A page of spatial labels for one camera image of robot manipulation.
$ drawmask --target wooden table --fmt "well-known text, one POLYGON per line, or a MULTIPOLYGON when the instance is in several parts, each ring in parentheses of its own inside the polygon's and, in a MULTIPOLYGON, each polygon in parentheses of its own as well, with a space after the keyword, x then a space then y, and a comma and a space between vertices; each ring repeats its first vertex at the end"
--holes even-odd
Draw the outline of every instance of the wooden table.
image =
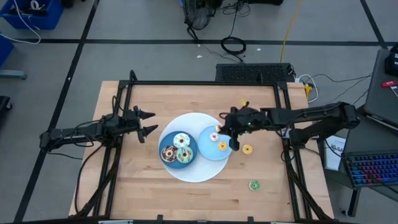
MULTIPOLYGON (((112 112, 111 97, 116 95, 117 86, 118 82, 103 82, 94 119, 112 112)), ((288 83, 288 88, 292 109, 308 107, 302 84, 288 83)), ((111 218, 154 220, 161 214, 165 220, 246 221, 252 216, 255 221, 294 221, 285 164, 280 159, 282 141, 275 132, 258 131, 240 136, 241 145, 252 145, 253 153, 233 152, 226 167, 205 182, 182 182, 172 177, 159 159, 159 136, 171 120, 185 113, 201 112, 222 122, 218 114, 228 112, 231 106, 241 106, 242 100, 250 101, 252 108, 275 107, 274 92, 268 86, 133 86, 130 107, 138 105, 144 111, 155 112, 156 116, 144 120, 142 125, 159 127, 145 144, 139 143, 135 133, 125 135, 111 218), (253 179, 261 183, 258 192, 249 190, 253 179)), ((297 124, 296 128, 308 125, 297 124)), ((318 150, 315 141, 309 141, 307 147, 318 150)), ((87 148, 85 157, 94 148, 87 148)), ((308 191, 325 213, 333 217, 319 156, 304 150, 300 153, 308 191)), ((100 150, 83 169, 79 208, 98 186, 103 156, 104 150, 100 150)), ((300 216, 305 218, 301 193, 296 192, 300 216)), ((105 190, 101 211, 107 196, 105 190)), ((75 213, 73 206, 70 213, 75 213)))

